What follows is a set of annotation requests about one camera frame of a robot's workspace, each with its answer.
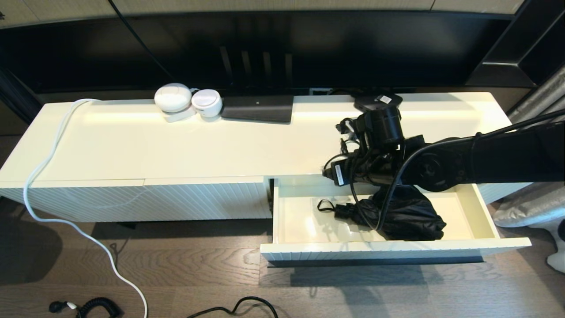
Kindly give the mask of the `white fluted drawer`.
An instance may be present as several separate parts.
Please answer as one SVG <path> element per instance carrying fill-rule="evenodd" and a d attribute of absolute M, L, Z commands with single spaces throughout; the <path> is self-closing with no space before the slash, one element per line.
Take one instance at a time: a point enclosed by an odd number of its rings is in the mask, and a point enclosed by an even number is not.
<path fill-rule="evenodd" d="M 325 211 L 352 203 L 348 187 L 315 176 L 305 183 L 276 180 L 272 243 L 260 246 L 270 266 L 424 265 L 482 262 L 489 255 L 531 246 L 525 237 L 501 238 L 476 185 L 423 191 L 446 222 L 432 241 L 389 240 L 384 234 Z"/>

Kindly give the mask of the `black umbrella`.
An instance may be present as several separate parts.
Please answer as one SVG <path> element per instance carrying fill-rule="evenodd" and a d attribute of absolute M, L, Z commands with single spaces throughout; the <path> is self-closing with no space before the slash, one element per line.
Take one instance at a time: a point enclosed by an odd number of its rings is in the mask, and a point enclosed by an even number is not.
<path fill-rule="evenodd" d="M 360 226 L 377 227 L 390 240 L 439 240 L 444 236 L 446 222 L 437 214 L 431 201 L 413 185 L 398 185 L 390 199 L 387 213 L 379 220 L 388 186 L 379 188 L 368 199 L 355 203 L 334 204 L 322 199 L 317 204 L 320 212 L 333 212 L 335 219 L 351 220 Z"/>

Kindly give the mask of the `white long TV cabinet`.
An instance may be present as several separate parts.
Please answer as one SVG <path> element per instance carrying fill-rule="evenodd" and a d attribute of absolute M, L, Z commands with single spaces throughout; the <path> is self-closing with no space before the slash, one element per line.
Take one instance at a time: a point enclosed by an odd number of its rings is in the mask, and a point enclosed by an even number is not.
<path fill-rule="evenodd" d="M 321 175 L 339 152 L 335 125 L 357 117 L 347 96 L 294 98 L 289 124 L 204 119 L 167 123 L 151 99 L 48 103 L 0 169 L 0 196 L 72 222 L 271 218 L 269 181 L 345 197 Z"/>

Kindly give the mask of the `black set-top box white label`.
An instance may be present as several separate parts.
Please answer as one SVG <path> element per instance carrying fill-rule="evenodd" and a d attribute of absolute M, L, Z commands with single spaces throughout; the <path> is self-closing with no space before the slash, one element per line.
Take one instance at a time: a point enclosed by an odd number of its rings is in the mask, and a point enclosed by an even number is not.
<path fill-rule="evenodd" d="M 357 96 L 354 99 L 355 109 L 365 113 L 384 107 L 399 107 L 403 98 L 390 92 L 375 93 L 373 95 Z"/>

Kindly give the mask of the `black flat router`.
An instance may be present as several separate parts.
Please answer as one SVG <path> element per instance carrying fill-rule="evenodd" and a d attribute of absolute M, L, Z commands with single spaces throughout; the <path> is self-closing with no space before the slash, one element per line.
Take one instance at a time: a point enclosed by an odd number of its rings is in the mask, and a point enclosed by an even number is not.
<path fill-rule="evenodd" d="M 220 115 L 230 120 L 288 124 L 293 105 L 294 96 L 291 95 L 226 97 Z"/>

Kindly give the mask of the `black television screen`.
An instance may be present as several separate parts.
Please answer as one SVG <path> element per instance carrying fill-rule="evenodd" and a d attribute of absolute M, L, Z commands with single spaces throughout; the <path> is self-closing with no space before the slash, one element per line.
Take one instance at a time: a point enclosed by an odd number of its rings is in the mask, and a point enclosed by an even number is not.
<path fill-rule="evenodd" d="M 510 24 L 416 11 L 138 15 L 0 30 L 0 66 L 34 93 L 464 84 Z"/>

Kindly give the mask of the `small white round device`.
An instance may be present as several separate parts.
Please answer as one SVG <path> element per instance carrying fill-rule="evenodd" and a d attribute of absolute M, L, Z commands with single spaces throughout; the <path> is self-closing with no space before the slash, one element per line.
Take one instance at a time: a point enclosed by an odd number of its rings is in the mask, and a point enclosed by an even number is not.
<path fill-rule="evenodd" d="M 192 107 L 202 117 L 216 117 L 220 115 L 223 103 L 218 91 L 202 89 L 192 95 Z"/>

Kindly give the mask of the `white flat device base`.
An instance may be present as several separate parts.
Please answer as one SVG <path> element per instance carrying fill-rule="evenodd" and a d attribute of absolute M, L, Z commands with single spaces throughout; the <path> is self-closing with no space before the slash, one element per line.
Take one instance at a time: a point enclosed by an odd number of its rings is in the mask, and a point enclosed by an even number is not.
<path fill-rule="evenodd" d="M 196 115 L 194 107 L 186 107 L 185 109 L 179 111 L 163 111 L 162 115 L 166 122 L 174 123 L 176 121 L 182 121 L 189 117 Z"/>

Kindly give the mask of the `large white round device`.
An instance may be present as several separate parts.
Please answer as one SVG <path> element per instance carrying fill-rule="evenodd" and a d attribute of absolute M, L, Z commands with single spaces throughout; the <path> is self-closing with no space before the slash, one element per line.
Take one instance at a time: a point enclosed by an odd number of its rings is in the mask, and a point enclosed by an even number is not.
<path fill-rule="evenodd" d="M 177 113 L 189 107 L 192 99 L 190 89 L 180 83 L 163 85 L 154 95 L 154 102 L 161 111 Z"/>

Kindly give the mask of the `black wall shelf unit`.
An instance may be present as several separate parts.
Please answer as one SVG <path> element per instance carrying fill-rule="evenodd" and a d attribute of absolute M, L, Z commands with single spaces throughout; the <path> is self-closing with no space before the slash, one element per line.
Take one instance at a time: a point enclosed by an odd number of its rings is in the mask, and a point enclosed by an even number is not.
<path fill-rule="evenodd" d="M 466 81 L 469 87 L 535 88 L 561 67 L 550 39 L 565 36 L 565 0 L 525 0 Z"/>

